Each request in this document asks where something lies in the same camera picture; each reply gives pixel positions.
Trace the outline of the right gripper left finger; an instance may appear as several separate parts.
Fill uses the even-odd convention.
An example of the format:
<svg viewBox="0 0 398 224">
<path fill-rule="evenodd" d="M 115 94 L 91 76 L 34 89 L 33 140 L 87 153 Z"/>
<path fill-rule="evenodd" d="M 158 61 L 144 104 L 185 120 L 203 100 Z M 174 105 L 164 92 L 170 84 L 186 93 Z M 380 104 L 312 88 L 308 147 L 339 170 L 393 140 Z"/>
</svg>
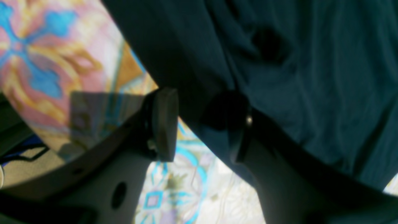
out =
<svg viewBox="0 0 398 224">
<path fill-rule="evenodd" d="M 129 224 L 146 172 L 173 162 L 178 92 L 159 88 L 88 152 L 42 176 L 1 190 L 2 224 Z"/>
</svg>

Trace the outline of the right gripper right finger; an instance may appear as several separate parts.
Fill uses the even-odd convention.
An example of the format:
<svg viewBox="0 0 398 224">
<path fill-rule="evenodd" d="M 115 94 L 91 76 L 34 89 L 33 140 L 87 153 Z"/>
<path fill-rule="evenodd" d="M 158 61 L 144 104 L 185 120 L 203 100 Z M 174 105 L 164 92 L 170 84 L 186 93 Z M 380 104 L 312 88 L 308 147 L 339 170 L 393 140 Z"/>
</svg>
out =
<svg viewBox="0 0 398 224">
<path fill-rule="evenodd" d="M 267 224 L 396 224 L 397 197 L 304 151 L 257 111 L 229 110 L 232 160 L 255 180 Z"/>
</svg>

